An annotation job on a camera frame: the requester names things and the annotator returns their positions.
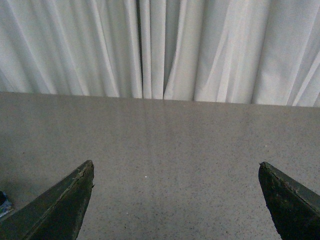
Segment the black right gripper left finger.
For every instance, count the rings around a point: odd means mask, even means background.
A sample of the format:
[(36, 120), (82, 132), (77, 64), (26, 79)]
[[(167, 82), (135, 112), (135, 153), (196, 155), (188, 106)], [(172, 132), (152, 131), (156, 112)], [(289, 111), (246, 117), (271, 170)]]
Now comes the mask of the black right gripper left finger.
[(75, 240), (93, 189), (94, 164), (85, 161), (25, 207), (0, 222), (2, 240)]

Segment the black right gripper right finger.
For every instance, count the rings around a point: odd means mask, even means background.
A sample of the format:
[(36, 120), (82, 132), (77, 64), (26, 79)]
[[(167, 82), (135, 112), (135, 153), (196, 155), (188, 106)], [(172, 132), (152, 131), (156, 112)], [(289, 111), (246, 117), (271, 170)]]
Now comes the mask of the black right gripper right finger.
[(274, 226), (283, 240), (320, 238), (320, 196), (278, 168), (262, 162), (258, 180)]

